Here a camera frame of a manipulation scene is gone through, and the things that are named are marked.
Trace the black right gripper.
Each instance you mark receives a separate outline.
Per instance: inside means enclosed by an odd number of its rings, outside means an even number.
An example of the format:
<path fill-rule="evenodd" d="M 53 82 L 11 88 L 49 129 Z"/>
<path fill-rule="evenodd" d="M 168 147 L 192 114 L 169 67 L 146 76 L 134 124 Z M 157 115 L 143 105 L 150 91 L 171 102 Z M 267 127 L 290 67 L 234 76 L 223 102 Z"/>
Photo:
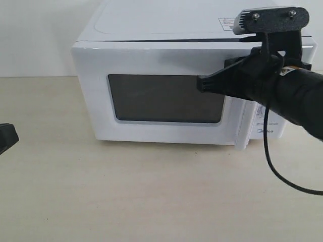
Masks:
<path fill-rule="evenodd" d="M 226 59 L 224 68 L 208 76 L 197 76 L 197 90 L 246 100 L 267 101 L 283 68 L 310 71 L 312 64 L 301 57 L 282 56 L 277 51 L 268 54 L 255 47 L 249 56 Z"/>

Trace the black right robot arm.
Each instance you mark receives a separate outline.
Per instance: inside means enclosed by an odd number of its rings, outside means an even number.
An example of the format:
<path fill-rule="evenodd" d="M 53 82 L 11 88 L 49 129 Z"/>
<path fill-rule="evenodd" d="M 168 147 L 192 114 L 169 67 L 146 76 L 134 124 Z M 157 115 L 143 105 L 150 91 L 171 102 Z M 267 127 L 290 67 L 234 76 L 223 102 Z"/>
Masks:
<path fill-rule="evenodd" d="M 322 140 L 321 74 L 279 53 L 264 56 L 258 47 L 229 62 L 214 74 L 197 77 L 197 89 L 255 101 Z"/>

